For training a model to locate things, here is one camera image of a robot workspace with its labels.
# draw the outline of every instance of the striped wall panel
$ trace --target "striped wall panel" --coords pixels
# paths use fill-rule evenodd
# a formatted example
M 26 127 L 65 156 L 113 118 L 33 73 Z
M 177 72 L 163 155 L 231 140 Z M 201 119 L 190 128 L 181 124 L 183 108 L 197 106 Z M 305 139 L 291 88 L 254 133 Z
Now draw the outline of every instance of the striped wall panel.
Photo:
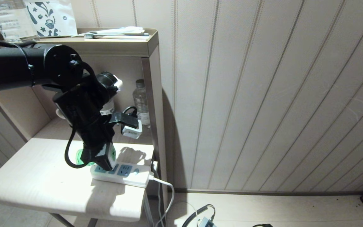
M 159 30 L 177 188 L 363 191 L 363 1 L 72 4 L 78 27 Z

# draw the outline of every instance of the plastic water bottle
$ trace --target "plastic water bottle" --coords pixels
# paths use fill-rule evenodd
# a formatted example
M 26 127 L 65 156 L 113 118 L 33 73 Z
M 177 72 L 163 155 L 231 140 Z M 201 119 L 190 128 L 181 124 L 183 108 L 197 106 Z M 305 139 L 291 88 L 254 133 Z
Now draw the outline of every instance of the plastic water bottle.
M 148 103 L 147 103 L 147 91 L 145 89 L 145 83 L 143 79 L 139 79 L 135 82 L 137 89 L 132 92 L 135 106 L 138 109 L 138 120 L 144 127 L 150 128 Z
M 0 32 L 9 43 L 39 40 L 22 0 L 0 0 Z

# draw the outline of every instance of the paper bag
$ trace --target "paper bag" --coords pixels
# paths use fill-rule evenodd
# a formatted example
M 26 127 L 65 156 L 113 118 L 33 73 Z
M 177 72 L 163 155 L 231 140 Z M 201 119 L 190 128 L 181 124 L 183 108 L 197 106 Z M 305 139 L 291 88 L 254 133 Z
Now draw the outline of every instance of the paper bag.
M 39 36 L 72 36 L 77 33 L 71 0 L 24 0 Z

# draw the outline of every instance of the white cable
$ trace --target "white cable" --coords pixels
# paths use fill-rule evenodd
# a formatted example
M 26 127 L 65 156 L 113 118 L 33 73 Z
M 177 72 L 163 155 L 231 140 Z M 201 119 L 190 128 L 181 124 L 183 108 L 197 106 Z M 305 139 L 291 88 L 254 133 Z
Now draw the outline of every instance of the white cable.
M 173 204 L 173 200 L 175 199 L 175 188 L 173 187 L 172 184 L 170 184 L 169 182 L 163 181 L 161 179 L 158 178 L 152 178 L 154 181 L 157 181 L 159 183 L 165 184 L 167 186 L 169 186 L 172 189 L 172 199 L 170 200 L 169 205 L 167 206 L 166 210 L 164 211 L 164 214 L 160 217 L 160 220 L 155 224 L 155 227 L 158 226 L 158 224 L 162 221 L 162 219 L 166 216 L 167 212 L 169 211 L 170 207 Z
M 157 177 L 159 177 L 159 174 L 157 171 L 154 170 L 153 172 Z M 159 212 L 159 217 L 161 217 L 162 213 L 160 212 L 160 182 L 158 182 L 158 200 L 159 200 L 158 201 L 158 212 Z M 163 220 L 160 220 L 160 223 L 162 224 L 162 227 L 164 227 Z
M 197 227 L 199 227 L 199 215 L 197 214 L 197 209 L 193 206 L 193 205 L 191 205 L 190 203 L 188 203 L 188 202 L 186 202 L 186 201 L 178 201 L 178 202 L 176 202 L 175 204 L 173 204 L 173 207 L 176 205 L 176 204 L 178 204 L 178 203 L 186 203 L 186 204 L 188 204 L 188 205 L 190 205 L 190 207 L 193 207 L 193 210 L 194 210 L 194 212 L 196 213 L 196 220 L 197 220 Z

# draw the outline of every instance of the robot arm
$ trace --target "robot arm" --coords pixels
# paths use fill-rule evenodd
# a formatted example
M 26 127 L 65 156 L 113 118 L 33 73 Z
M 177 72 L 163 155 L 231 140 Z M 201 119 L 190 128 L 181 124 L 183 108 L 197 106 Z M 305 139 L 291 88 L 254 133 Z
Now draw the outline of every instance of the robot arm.
M 106 171 L 112 170 L 115 163 L 113 126 L 120 123 L 122 127 L 138 128 L 136 108 L 131 114 L 100 114 L 103 105 L 119 91 L 121 80 L 109 72 L 95 75 L 92 68 L 68 46 L 0 45 L 7 46 L 0 47 L 0 90 L 41 84 L 44 89 L 57 92 L 53 102 L 72 127 L 65 150 L 67 164 L 81 168 L 93 161 Z M 84 143 L 82 165 L 72 163 L 68 157 L 75 133 Z

